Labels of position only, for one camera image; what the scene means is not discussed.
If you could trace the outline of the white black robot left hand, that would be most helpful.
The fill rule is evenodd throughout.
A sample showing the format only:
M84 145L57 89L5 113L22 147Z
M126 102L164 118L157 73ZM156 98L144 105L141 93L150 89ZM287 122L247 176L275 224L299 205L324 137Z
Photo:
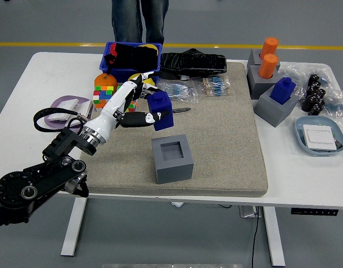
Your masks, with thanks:
M159 72L150 71L124 82L104 106L99 116L84 125L82 134L95 138L98 143L106 143L111 132L118 126L127 128L151 126L171 115L172 111L168 109L149 113L125 112L131 101L151 96L149 91L160 90L144 83L146 79L159 74Z

